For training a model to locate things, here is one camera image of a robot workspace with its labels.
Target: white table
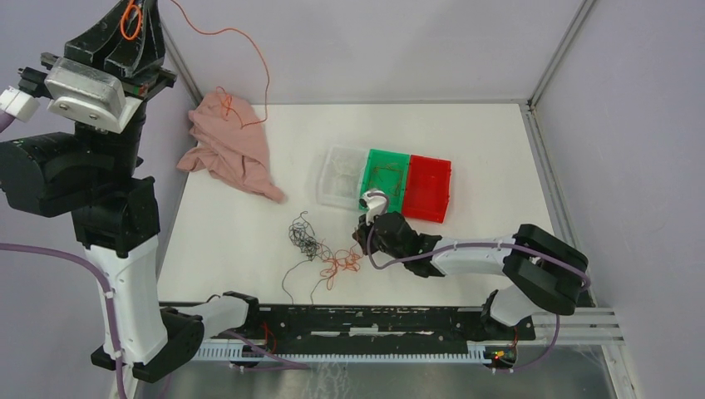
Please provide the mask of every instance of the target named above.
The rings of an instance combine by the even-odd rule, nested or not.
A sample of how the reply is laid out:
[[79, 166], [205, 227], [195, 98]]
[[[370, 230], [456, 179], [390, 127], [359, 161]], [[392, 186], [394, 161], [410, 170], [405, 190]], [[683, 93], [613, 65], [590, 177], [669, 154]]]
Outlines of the white table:
[[[263, 115], [262, 107], [256, 108]], [[285, 204], [233, 189], [207, 172], [191, 174], [159, 279], [162, 301], [205, 301], [236, 291], [261, 303], [290, 303], [281, 289], [287, 269], [304, 260], [288, 239], [292, 219], [308, 211], [318, 239], [331, 249], [354, 244], [361, 212], [316, 203], [315, 188], [330, 145], [426, 155], [452, 161], [446, 222], [409, 219], [414, 229], [458, 239], [514, 233], [519, 224], [551, 230], [548, 210], [517, 105], [270, 106], [266, 123], [274, 182]], [[389, 258], [376, 254], [381, 263]], [[321, 283], [316, 304], [481, 305], [509, 280], [461, 275], [419, 278], [398, 265], [384, 271], [364, 259], [342, 271], [332, 291]], [[289, 274], [296, 303], [310, 303], [319, 261]]]

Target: crumpled fabric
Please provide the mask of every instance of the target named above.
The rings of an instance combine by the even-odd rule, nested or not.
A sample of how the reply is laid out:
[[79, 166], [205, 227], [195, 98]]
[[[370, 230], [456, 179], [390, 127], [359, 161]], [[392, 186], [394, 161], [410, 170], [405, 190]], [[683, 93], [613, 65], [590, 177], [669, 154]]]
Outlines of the crumpled fabric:
[[[243, 123], [259, 120], [252, 106], [241, 98], [233, 97], [229, 106]], [[187, 172], [207, 169], [212, 177], [238, 190], [283, 202], [284, 192], [272, 183], [269, 174], [269, 146], [262, 124], [243, 128], [234, 112], [226, 116], [223, 107], [219, 94], [212, 92], [195, 111], [189, 111], [194, 123], [190, 134], [200, 145], [189, 150], [176, 168]]]

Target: tangled orange cable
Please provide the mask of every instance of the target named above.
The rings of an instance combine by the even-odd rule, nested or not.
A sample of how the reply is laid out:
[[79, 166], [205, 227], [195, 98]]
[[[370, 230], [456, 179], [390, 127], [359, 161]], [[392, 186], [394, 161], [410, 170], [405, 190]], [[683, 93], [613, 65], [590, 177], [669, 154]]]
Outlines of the tangled orange cable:
[[254, 47], [254, 50], [257, 51], [257, 54], [259, 55], [259, 59], [262, 61], [262, 65], [264, 65], [264, 72], [267, 74], [267, 86], [264, 88], [264, 119], [262, 119], [260, 121], [244, 123], [242, 118], [240, 117], [239, 113], [230, 106], [233, 102], [232, 96], [230, 94], [228, 94], [225, 91], [225, 89], [223, 89], [223, 87], [220, 87], [220, 86], [218, 87], [218, 89], [216, 89], [216, 91], [218, 91], [220, 89], [225, 94], [225, 99], [224, 100], [221, 99], [220, 104], [225, 109], [226, 115], [228, 115], [232, 111], [238, 117], [238, 119], [240, 121], [240, 128], [245, 128], [246, 126], [264, 123], [269, 118], [269, 83], [271, 82], [271, 77], [269, 76], [269, 67], [267, 66], [267, 62], [264, 60], [264, 56], [262, 55], [262, 52], [259, 50], [259, 46], [257, 46], [257, 43], [255, 43], [253, 38], [250, 37], [247, 33], [239, 30], [236, 27], [226, 27], [226, 28], [220, 29], [219, 31], [214, 31], [214, 32], [202, 31], [191, 22], [191, 20], [189, 19], [189, 16], [186, 15], [186, 10], [184, 10], [184, 8], [176, 0], [170, 0], [170, 1], [172, 3], [174, 3], [174, 5], [176, 5], [179, 8], [179, 10], [181, 10], [181, 14], [184, 15], [184, 19], [186, 20], [186, 23], [188, 23], [189, 26], [193, 30], [195, 30], [196, 32], [198, 32], [201, 35], [216, 36], [216, 35], [219, 35], [220, 33], [231, 31], [231, 32], [239, 33], [240, 35], [244, 36], [247, 40], [249, 40], [250, 44], [252, 44], [252, 47]]
[[339, 249], [333, 253], [323, 242], [319, 243], [319, 245], [321, 246], [321, 260], [331, 265], [329, 268], [321, 270], [321, 277], [326, 279], [326, 288], [328, 291], [333, 289], [333, 280], [340, 270], [349, 270], [352, 272], [360, 270], [360, 265], [357, 264], [357, 261], [360, 260], [362, 256], [355, 252], [354, 246], [350, 247], [350, 249]]

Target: green plastic container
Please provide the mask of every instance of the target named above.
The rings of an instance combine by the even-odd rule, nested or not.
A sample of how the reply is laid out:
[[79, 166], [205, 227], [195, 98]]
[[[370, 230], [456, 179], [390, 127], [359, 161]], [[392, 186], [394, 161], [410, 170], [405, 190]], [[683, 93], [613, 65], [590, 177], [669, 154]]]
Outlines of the green plastic container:
[[402, 212], [404, 193], [407, 191], [409, 154], [398, 154], [382, 150], [370, 150], [367, 156], [365, 176], [360, 187], [360, 196], [365, 191], [378, 189], [389, 196], [388, 212]]

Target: gray floor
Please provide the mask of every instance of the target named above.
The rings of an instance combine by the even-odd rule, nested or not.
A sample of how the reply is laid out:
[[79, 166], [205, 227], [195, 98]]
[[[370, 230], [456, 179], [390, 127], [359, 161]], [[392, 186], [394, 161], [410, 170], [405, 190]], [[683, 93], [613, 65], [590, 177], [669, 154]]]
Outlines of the gray floor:
[[[520, 363], [544, 348], [520, 348]], [[192, 362], [169, 386], [144, 385], [142, 399], [163, 398], [615, 398], [599, 347], [556, 348], [536, 367], [496, 375], [478, 365], [321, 364], [310, 371], [240, 374], [226, 364]]]

